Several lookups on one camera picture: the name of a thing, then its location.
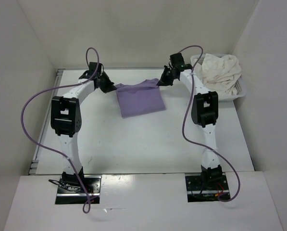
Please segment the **purple t shirt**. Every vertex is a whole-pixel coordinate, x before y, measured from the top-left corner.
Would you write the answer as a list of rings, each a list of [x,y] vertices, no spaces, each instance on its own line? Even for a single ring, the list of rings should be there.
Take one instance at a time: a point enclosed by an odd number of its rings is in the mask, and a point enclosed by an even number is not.
[[[141,116],[166,110],[158,79],[146,79],[135,85],[116,85],[116,95],[122,118]]]

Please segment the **white t shirt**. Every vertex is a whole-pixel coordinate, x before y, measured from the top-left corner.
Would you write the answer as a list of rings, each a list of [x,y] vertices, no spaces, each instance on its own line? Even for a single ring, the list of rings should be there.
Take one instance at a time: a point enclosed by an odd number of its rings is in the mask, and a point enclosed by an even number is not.
[[[219,96],[237,95],[236,82],[241,77],[239,60],[234,55],[217,57],[205,54],[203,63],[196,64],[195,73],[203,85]]]

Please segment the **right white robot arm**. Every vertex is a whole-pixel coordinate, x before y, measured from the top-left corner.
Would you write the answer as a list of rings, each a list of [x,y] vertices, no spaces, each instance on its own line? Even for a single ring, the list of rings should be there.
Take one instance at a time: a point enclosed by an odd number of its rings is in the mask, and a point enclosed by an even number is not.
[[[223,175],[215,137],[215,125],[219,115],[218,94],[210,91],[202,81],[192,73],[189,64],[182,64],[177,68],[164,66],[158,86],[171,86],[174,80],[180,80],[191,93],[191,102],[187,112],[191,112],[192,122],[201,128],[204,135],[204,143],[198,144],[204,147],[201,159],[200,183],[203,188],[211,189],[220,183]]]

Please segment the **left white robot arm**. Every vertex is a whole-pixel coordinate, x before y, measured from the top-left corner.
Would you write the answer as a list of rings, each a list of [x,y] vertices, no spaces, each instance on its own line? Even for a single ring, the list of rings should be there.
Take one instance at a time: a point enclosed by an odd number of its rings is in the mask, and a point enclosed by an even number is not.
[[[74,192],[84,190],[86,181],[78,151],[78,133],[82,127],[80,104],[100,89],[103,93],[116,90],[108,75],[101,71],[88,80],[88,71],[62,96],[54,96],[51,100],[50,125],[58,136],[63,153],[63,186],[69,186]]]

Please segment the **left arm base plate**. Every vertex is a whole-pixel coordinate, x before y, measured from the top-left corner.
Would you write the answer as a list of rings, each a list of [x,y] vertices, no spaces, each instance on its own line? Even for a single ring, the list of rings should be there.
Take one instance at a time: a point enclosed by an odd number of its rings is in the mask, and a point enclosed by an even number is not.
[[[87,201],[87,196],[80,184],[70,184],[51,180],[51,182],[58,186],[55,199],[56,205],[83,205]],[[84,184],[86,190],[91,197],[91,204],[100,203],[100,183],[101,176],[85,176]]]

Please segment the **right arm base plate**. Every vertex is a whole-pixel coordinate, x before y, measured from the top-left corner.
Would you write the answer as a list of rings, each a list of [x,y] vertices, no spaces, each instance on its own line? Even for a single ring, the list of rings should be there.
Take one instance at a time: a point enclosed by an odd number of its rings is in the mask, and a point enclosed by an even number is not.
[[[200,174],[186,174],[186,190],[187,201],[192,202],[214,202],[218,201],[218,197],[222,200],[229,200],[231,198],[226,175],[210,184],[203,183]]]

